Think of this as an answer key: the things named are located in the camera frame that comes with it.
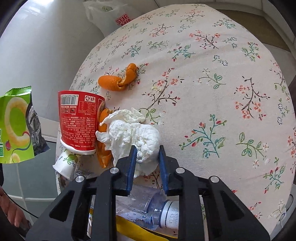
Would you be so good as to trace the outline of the person's hand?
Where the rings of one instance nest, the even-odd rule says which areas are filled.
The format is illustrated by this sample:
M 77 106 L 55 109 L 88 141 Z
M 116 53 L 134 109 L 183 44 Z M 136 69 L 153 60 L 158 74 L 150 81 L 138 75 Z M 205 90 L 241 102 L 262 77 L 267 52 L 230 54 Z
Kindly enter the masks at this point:
M 15 203 L 10 201 L 9 197 L 6 195 L 2 187 L 0 188 L 0 196 L 1 209 L 3 210 L 9 222 L 15 227 L 20 227 L 20 225 L 29 227 L 28 221 L 23 211 Z

